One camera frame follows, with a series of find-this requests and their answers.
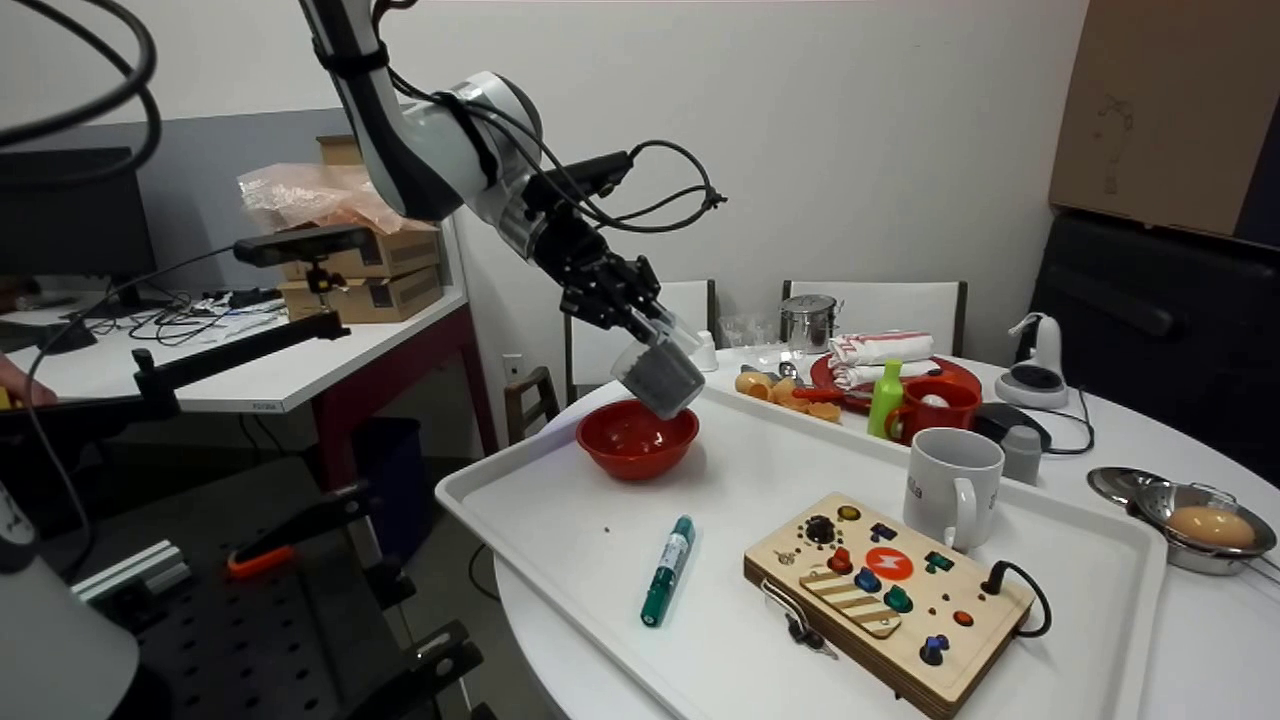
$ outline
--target white mug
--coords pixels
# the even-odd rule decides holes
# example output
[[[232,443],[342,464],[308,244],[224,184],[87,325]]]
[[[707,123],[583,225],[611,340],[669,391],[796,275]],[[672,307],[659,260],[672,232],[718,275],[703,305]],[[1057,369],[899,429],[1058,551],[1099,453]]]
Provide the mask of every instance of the white mug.
[[[977,548],[994,515],[1005,453],[969,429],[910,437],[903,521],[951,548]]]

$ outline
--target white tray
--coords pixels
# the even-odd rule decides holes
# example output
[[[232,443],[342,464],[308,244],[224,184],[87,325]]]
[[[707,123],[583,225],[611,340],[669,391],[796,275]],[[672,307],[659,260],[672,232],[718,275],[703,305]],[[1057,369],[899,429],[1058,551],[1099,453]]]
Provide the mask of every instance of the white tray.
[[[854,661],[790,646],[781,605],[745,580],[745,551],[825,492],[899,521],[906,453],[718,388],[690,407],[700,440],[659,484],[606,482],[568,423],[435,498],[672,717],[921,717]],[[664,627],[645,627],[641,599],[680,512],[700,536]],[[1026,568],[1057,623],[1012,641],[964,717],[1140,717],[1162,588],[1150,530],[1005,484],[973,556]]]

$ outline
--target electronic circuit board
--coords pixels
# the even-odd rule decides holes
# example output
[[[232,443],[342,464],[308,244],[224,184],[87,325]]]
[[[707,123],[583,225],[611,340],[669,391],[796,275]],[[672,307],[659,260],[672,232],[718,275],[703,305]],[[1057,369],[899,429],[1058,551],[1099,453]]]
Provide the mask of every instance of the electronic circuit board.
[[[927,717],[955,717],[1030,596],[853,498],[825,498],[745,556],[745,577]]]

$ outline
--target round white table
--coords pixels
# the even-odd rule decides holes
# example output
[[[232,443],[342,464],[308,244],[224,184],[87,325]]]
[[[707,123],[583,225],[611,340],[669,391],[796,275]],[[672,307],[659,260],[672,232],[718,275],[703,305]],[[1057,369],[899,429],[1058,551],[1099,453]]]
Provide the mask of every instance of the round white table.
[[[718,351],[718,369],[707,371],[707,385],[733,388],[735,369],[752,359],[747,351]],[[961,359],[985,381],[988,402],[998,369]],[[602,385],[592,398],[575,402],[555,415],[551,429],[575,423],[583,412],[620,402],[620,385]],[[1215,447],[1086,398],[1097,447],[1086,458],[1044,458],[1039,488],[1058,499],[1113,509],[1086,488],[1086,473],[1104,464],[1146,468],[1175,484],[1215,484],[1230,492],[1243,509],[1259,512],[1280,530],[1280,492]],[[1030,412],[1058,447],[1083,443],[1083,429]],[[863,434],[863,415],[845,415],[849,434]],[[551,699],[568,717],[659,717],[659,703],[633,684],[599,647],[572,627],[535,588],[526,588],[503,561],[494,561],[500,599],[512,623],[520,651],[533,673],[545,679]],[[1280,717],[1280,586],[1259,574],[1234,577],[1196,577],[1167,568],[1167,586],[1155,615],[1155,647],[1146,669],[1143,717],[1150,720],[1200,720],[1200,717]]]

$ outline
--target plastic bag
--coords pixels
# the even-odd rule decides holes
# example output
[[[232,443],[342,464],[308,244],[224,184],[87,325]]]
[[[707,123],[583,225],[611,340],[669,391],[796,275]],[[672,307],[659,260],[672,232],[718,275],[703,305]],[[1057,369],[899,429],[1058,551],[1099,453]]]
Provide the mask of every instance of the plastic bag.
[[[240,176],[240,202],[263,232],[363,225],[393,238],[405,228],[360,163],[268,163]]]

